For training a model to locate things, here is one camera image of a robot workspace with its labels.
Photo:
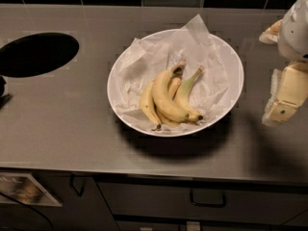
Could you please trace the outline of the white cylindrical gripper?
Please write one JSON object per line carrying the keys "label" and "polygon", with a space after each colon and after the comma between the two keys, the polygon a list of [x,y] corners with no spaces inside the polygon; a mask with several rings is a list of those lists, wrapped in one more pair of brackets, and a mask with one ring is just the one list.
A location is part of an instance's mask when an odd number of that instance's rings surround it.
{"label": "white cylindrical gripper", "polygon": [[271,75],[270,99],[262,117],[268,127],[288,121],[308,98],[308,0],[296,0],[282,20],[268,27],[259,37],[265,44],[276,44],[281,56],[292,62]]}

